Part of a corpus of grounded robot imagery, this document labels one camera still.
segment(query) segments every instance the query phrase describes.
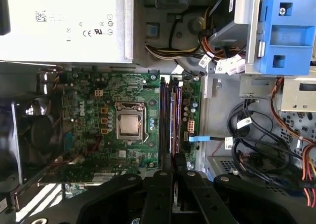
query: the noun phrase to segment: cooling fan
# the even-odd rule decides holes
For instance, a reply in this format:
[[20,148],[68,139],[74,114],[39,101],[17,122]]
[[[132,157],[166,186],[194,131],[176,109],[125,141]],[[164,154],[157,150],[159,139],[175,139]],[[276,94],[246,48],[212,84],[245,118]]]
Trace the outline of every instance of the cooling fan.
[[39,98],[20,104],[18,113],[21,162],[28,168],[43,167],[58,156],[62,143],[58,105]]

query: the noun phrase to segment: wire bundle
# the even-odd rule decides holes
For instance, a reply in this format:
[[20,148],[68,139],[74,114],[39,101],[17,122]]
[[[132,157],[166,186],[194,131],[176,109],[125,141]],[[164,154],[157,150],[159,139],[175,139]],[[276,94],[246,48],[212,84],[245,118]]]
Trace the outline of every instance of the wire bundle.
[[[276,85],[274,86],[272,93],[271,93],[271,100],[270,100],[271,111],[272,111],[274,118],[277,120],[277,122],[280,124],[281,127],[285,128],[287,131],[289,131],[289,133],[292,136],[301,140],[302,143],[303,142],[308,143],[307,146],[304,147],[303,155],[302,155],[302,160],[303,160],[302,180],[303,181],[314,181],[316,178],[316,169],[315,169],[314,164],[312,163],[312,160],[310,159],[310,151],[313,148],[315,148],[315,146],[316,146],[315,143],[308,138],[304,138],[304,137],[300,136],[292,128],[290,128],[277,114],[277,109],[274,106],[274,100],[276,98],[276,94],[280,90],[280,88],[283,86],[283,84],[284,84],[284,78],[279,78],[276,81]],[[307,197],[307,205],[310,207],[315,207],[316,206],[316,191],[315,191],[315,188],[308,188],[308,187],[310,187],[309,184],[311,184],[311,183],[307,183],[306,185],[303,185],[305,187],[304,192],[305,192],[306,197]]]
[[[176,18],[172,27],[171,27],[168,48],[158,48],[158,47],[150,46],[148,44],[145,45],[145,48],[148,50],[148,52],[150,52],[156,58],[159,58],[162,60],[175,60],[176,61],[177,59],[181,59],[183,57],[194,57],[194,58],[201,59],[204,56],[204,54],[200,52],[200,48],[202,46],[202,50],[210,58],[214,58],[215,60],[216,59],[225,59],[226,57],[224,54],[224,50],[215,50],[211,46],[209,46],[209,44],[207,43],[207,37],[204,34],[205,31],[208,30],[209,37],[212,35],[210,33],[210,32],[212,32],[212,26],[210,24],[210,19],[208,17],[210,10],[211,10],[211,8],[209,7],[204,14],[202,31],[198,35],[198,40],[199,40],[198,46],[196,46],[194,48],[190,48],[190,49],[184,49],[184,50],[172,48],[172,40],[173,40],[174,32],[175,32],[177,24],[180,22],[180,18]],[[192,10],[188,9],[188,10],[182,12],[181,15],[183,16],[183,15],[189,13],[190,11],[192,11]],[[234,54],[236,54],[236,52],[237,52],[237,54],[240,54],[245,50],[245,48],[246,47],[243,47],[241,50],[240,49],[229,49],[229,51],[234,52]]]

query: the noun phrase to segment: screw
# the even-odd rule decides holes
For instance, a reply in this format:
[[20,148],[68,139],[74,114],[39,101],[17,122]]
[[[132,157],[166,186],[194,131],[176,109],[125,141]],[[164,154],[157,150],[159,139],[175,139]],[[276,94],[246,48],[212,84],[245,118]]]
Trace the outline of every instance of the screw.
[[32,222],[31,224],[46,224],[48,220],[46,218],[40,218]]
[[239,175],[239,171],[237,170],[237,168],[231,168],[231,173],[233,173],[234,176]]
[[222,88],[222,80],[219,78],[217,80],[216,89],[221,89],[221,88]]
[[131,224],[139,224],[140,218],[135,218]]
[[221,181],[228,182],[228,181],[229,181],[229,178],[226,177],[226,176],[223,176],[223,177],[221,177]]
[[188,176],[195,176],[196,175],[195,172],[193,172],[193,171],[189,171],[187,174],[188,174]]
[[280,10],[278,11],[278,13],[281,15],[281,16],[284,16],[286,14],[286,9],[285,8],[280,8]]

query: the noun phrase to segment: blue plastic bracket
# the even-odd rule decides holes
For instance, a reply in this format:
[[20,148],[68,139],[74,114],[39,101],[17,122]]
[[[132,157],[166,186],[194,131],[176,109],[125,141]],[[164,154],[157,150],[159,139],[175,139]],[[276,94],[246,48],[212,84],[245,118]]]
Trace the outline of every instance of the blue plastic bracket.
[[308,75],[316,25],[316,0],[263,0],[259,22],[265,44],[260,72]]

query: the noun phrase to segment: capacitor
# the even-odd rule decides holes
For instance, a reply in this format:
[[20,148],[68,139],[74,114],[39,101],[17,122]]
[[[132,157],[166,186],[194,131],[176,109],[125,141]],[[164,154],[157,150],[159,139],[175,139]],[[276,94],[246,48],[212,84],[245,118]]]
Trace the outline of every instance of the capacitor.
[[89,120],[88,120],[88,124],[89,124],[89,125],[92,125],[93,122],[94,122],[94,119],[89,119]]

